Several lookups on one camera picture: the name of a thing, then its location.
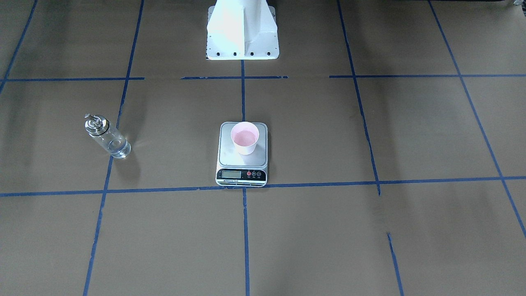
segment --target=clear bottle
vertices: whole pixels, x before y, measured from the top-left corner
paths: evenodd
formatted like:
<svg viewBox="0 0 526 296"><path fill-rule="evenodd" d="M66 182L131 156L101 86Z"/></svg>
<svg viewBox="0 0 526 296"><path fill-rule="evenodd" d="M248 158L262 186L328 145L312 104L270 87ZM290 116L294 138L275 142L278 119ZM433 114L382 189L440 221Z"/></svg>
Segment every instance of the clear bottle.
<svg viewBox="0 0 526 296"><path fill-rule="evenodd" d="M132 151L130 143L113 124L102 115L84 115L84 127L88 134L111 156L122 159Z"/></svg>

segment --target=pink cup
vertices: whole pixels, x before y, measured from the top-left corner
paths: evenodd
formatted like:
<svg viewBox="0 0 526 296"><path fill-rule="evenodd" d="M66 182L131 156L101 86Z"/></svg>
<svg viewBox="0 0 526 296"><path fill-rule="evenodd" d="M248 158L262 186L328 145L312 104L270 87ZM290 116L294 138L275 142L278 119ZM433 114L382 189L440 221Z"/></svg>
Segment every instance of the pink cup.
<svg viewBox="0 0 526 296"><path fill-rule="evenodd" d="M236 147L236 151L241 155L248 155L256 149L259 130L254 123L243 121L232 127L230 137Z"/></svg>

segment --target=digital scale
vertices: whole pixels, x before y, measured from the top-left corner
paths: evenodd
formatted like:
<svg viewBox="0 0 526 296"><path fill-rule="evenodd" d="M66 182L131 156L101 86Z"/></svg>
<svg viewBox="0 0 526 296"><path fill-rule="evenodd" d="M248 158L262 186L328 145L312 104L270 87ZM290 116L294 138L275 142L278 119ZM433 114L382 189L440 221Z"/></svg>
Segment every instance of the digital scale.
<svg viewBox="0 0 526 296"><path fill-rule="evenodd" d="M268 180L268 128L265 123L253 122L259 130L254 152L237 153L230 137L238 122L225 122L219 132L216 183L222 186L262 187Z"/></svg>

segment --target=blue tape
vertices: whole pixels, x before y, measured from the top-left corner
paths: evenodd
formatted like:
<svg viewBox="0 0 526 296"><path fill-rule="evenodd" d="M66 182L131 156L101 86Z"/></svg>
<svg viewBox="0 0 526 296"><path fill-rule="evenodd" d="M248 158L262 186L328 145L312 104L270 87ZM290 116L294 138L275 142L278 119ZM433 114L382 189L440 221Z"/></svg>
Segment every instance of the blue tape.
<svg viewBox="0 0 526 296"><path fill-rule="evenodd" d="M526 74L462 74L462 77L526 77Z"/></svg>
<svg viewBox="0 0 526 296"><path fill-rule="evenodd" d="M524 238L526 238L526 228L524 228L524 223L522 223L521 215L519 214L519 210L517 210L517 207L515 206L515 202L513 201L513 198L511 197L510 190L508 189L508 185L506 184L506 181L504 178L501 180L502 185L504 186L504 190L506 191L506 195L508 196L508 200L510 201L511 208L513 209L513 212L515 213L515 217L517 218L517 221L519 222L519 226L521 227L522 234L524 235Z"/></svg>
<svg viewBox="0 0 526 296"><path fill-rule="evenodd" d="M223 190L223 189L229 189L229 188L224 187L224 186L201 186L201 187L172 187L172 188L108 189L107 192L108 193L145 193L145 192L175 192L175 191Z"/></svg>
<svg viewBox="0 0 526 296"><path fill-rule="evenodd" d="M526 180L526 176L504 177L504 180Z"/></svg>
<svg viewBox="0 0 526 296"><path fill-rule="evenodd" d="M243 228L245 234L245 295L250 296L250 268L248 252L247 189L243 188Z"/></svg>
<svg viewBox="0 0 526 296"><path fill-rule="evenodd" d="M241 79L241 76L185 76L181 80Z"/></svg>
<svg viewBox="0 0 526 296"><path fill-rule="evenodd" d="M241 121L245 121L245 61L241 60Z"/></svg>
<svg viewBox="0 0 526 296"><path fill-rule="evenodd" d="M46 81L106 81L106 80L144 80L144 77L87 77L87 78L14 78L8 82L46 82Z"/></svg>
<svg viewBox="0 0 526 296"><path fill-rule="evenodd" d="M451 59L453 60L453 64L455 65L455 68L457 69L457 73L460 77L460 82L462 83L462 87L464 88L464 92L466 93L466 96L468 97L469 104L471 106L471 109L473 110L473 114L475 115L475 119L477 120L477 124L479 125L480 131L482 132L482 136L484 137L484 141L486 142L486 146L488 147L488 150L490 151L491 158L493 159L493 163L495 164L495 168L497 169L497 172L499 173L499 177L502 181L502 185L504 186L504 189L506 191L506 194L508 195L508 199L510 201L510 204L513 208L513 211L515 213L515 217L517 218L517 221L519 223L519 226L522 230L522 234L526 238L526 229L524 227L524 224L522 223L522 219L520 217L519 211L517 211L517 207L515 206L515 202L513 201L513 198L510 194L510 191L508 190L508 186L506 185L505 178L502 174L502 171L500 169L499 163L497 162L497 158L495 157L495 154L493 152L493 149L491 148L490 141L488 137L486 136L486 132L484 131L484 127L482 126L482 122L480 121L479 114L477 113L477 110L475 109L475 105L473 104L473 100L471 99L471 95L469 94L468 87L466 86L466 83L464 82L464 78L462 77L460 73L460 69L457 64L457 60L455 59L455 56L453 55L453 51L451 50L451 47L449 46L449 42L446 38L446 35L444 33L444 30L442 29L442 25L440 25L440 21L438 20L437 13L434 11L433 5L431 4L431 1L428 0L429 7L431 8L431 11L433 12L434 19L437 22L438 29L440 30L440 33L442 34L442 38L444 39L444 42L446 43L446 46L448 48L449 54L451 55Z"/></svg>
<svg viewBox="0 0 526 296"><path fill-rule="evenodd" d="M396 281L398 282L398 291L400 291L400 296L403 296L403 286L402 279L400 277L400 270L398 269L398 261L396 260L395 250L393 248L391 233L387 233L387 239L389 240L389 248L391 249L391 257L393 259L393 265L396 273Z"/></svg>
<svg viewBox="0 0 526 296"><path fill-rule="evenodd" d="M132 71L131 66L132 66L132 63L133 63L133 56L135 54L135 45L137 45L137 37L139 36L140 20L143 17L143 7L144 7L144 0L141 0L141 2L140 2L140 9L139 9L139 17L137 19L137 26L135 27L135 35L134 35L134 38L133 38L133 43L131 45L132 49L131 49L131 52L130 52L130 59L129 59L129 62L128 62L128 71L126 73L126 80L124 82L123 96L120 98L119 115L117 116L117 123L115 124L115 128L117 128L117 129L119 128L120 116L123 113L123 105L124 105L124 101L126 99L126 92L128 90L128 82L129 82L129 78L130 78L130 73Z"/></svg>
<svg viewBox="0 0 526 296"><path fill-rule="evenodd" d="M119 115L117 117L117 123L116 123L116 127L117 128L119 127L120 115L122 113L122 107L124 105L124 100L126 98L126 90L127 90L128 81L129 81L129 78L130 78L130 72L132 70L131 69L131 66L132 66L131 64L133 62L133 56L134 56L134 53L135 53L135 45L137 44L137 36L139 34L140 19L141 19L142 15L143 15L143 7L144 7L144 0L141 0L141 2L140 2L140 9L139 9L139 17L137 19L137 26L135 28L135 36L134 36L134 40L133 40L133 45L131 47L132 49L131 49L130 59L129 59L129 63L128 63L128 72L126 74L126 80L125 80L125 83L124 83L123 96L121 98L120 108L119 108ZM107 191L108 191L109 178L110 178L111 173L112 173L112 165L113 165L113 157L110 156L109 162L108 162L108 171L106 173L106 180L104 182L104 193L102 194L102 198L101 198L101 201L100 201L99 215L98 215L98 218L97 218L97 227L95 227L95 237L93 239L92 253L91 253L91 257L89 259L88 272L86 274L86 282L84 283L83 296L87 296L88 295L89 282L90 282L91 277L92 277L93 262L95 260L95 253L97 251L98 236L99 236L99 232L100 232L100 225L102 223L103 208L104 208L104 205L106 203L106 194L107 194Z"/></svg>
<svg viewBox="0 0 526 296"><path fill-rule="evenodd" d="M181 80L207 80L207 79L288 79L288 76L184 76Z"/></svg>
<svg viewBox="0 0 526 296"><path fill-rule="evenodd" d="M106 172L106 180L104 181L104 193L102 194L102 198L100 200L99 214L97 217L97 226L95 227L95 237L93 238L92 252L91 257L89 258L88 272L86 274L86 282L84 283L84 292L82 294L83 296L88 295L89 282L92 278L93 262L95 261L95 252L97 251L97 242L100 233L100 225L102 224L102 210L104 208L104 205L106 204L106 191L108 190L109 176L112 173L112 164L113 157L110 156L108 161L108 170Z"/></svg>
<svg viewBox="0 0 526 296"><path fill-rule="evenodd" d="M347 30L345 29L345 22L343 21L343 13L341 12L340 0L336 0L336 2L338 3L338 12L340 14L341 29L343 30L343 36L345 38L345 45L347 47L347 55L349 56L349 64L351 65L352 76L353 76L353 80L355 83L356 97L358 98L358 105L360 106L360 114L363 120L363 130L365 131L365 138L367 139L367 144L369 145L369 153L371 155L372 171L375 174L375 181L376 181L376 187L378 190L378 195L381 195L380 182L378 180L378 172L376 170L376 164L375 164L375 155L372 151L371 139L369 137L369 131L367 130L367 121L365 119L365 113L363 112L363 105L362 105L361 96L360 96L360 89L358 87L358 80L356 79L355 66L354 66L354 63L352 62L351 47L349 45L349 40L347 39Z"/></svg>
<svg viewBox="0 0 526 296"><path fill-rule="evenodd" d="M407 74L407 75L329 75L329 78L421 78L458 77L457 74Z"/></svg>
<svg viewBox="0 0 526 296"><path fill-rule="evenodd" d="M35 8L36 8L37 3L38 3L38 0L35 0L33 3L31 12L29 14L29 17L27 18L26 26L24 27L24 30L22 31L22 35L20 36L20 39L18 40L18 44L16 45L13 56L11 57L9 66L7 67L7 70L5 71L4 80L0 84L0 94L2 93L2 90L4 89L4 85L7 82L7 79L9 78L9 74L11 72L11 69L13 68L13 64L15 63L16 56L18 55L18 51L20 50L20 46L22 45L22 41L24 40L24 37L26 36L27 28L29 28L29 24L31 23L31 20L33 19L33 15L35 14Z"/></svg>
<svg viewBox="0 0 526 296"><path fill-rule="evenodd" d="M0 193L0 197L10 196L46 196L46 195L74 195L74 194L101 194L103 190L72 190L72 191L40 191L40 192L11 192Z"/></svg>
<svg viewBox="0 0 526 296"><path fill-rule="evenodd" d="M322 182L322 183L289 183L289 184L267 184L263 188L296 188L296 187L325 187L325 186L355 186L376 185L376 181L357 182Z"/></svg>
<svg viewBox="0 0 526 296"><path fill-rule="evenodd" d="M481 182L498 181L500 177L472 177L472 178L448 178L448 179L413 179L413 180L385 180L379 181L380 184L415 184L415 183L452 183L452 182ZM508 176L505 180L526 180L526 176ZM376 181L355 181L355 182L319 182L319 183L285 183L267 184L263 188L298 188L298 187L325 187L325 186L356 186L356 185L376 185ZM224 189L243 189L241 186L194 186L194 187L166 187L166 188L138 188L138 189L108 189L104 190L78 190L78 191L42 191L42 192L9 192L0 193L0 197L10 196L46 196L46 195L73 195L73 194L101 194L101 193L145 193L145 192L176 192L176 191L197 191L197 190L224 190Z"/></svg>
<svg viewBox="0 0 526 296"><path fill-rule="evenodd" d="M414 183L452 183L452 182L476 182L476 181L498 181L500 177L474 177L474 178L449 178L449 179L414 179L414 180L389 180L380 181L380 184L414 184Z"/></svg>

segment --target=metal cap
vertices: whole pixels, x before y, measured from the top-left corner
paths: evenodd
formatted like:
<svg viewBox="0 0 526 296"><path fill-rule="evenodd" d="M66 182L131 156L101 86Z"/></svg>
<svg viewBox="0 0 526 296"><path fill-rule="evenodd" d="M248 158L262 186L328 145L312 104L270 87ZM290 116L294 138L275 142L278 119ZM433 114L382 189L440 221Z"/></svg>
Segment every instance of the metal cap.
<svg viewBox="0 0 526 296"><path fill-rule="evenodd" d="M109 128L109 121L102 115L91 115L86 113L84 118L88 119L84 123L86 131L94 136L100 136L104 134Z"/></svg>

